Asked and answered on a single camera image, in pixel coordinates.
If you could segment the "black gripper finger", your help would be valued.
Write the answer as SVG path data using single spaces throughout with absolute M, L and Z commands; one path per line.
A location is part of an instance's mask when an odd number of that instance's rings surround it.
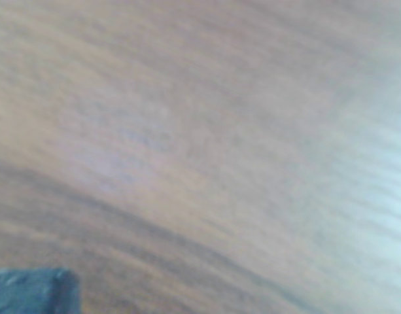
M 66 268 L 0 269 L 0 314 L 80 313 L 80 281 Z

